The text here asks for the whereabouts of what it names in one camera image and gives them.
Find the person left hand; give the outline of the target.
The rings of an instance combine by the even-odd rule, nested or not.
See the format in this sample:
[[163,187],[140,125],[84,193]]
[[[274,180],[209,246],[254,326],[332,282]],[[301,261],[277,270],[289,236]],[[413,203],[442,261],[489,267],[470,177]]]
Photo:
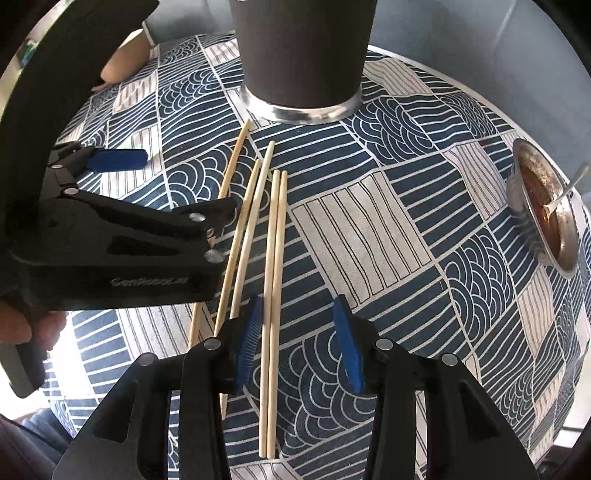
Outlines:
[[[20,345],[33,338],[31,325],[21,312],[4,300],[1,301],[0,312],[0,343]],[[65,325],[66,313],[59,311],[50,311],[38,321],[35,336],[45,350],[54,348]]]

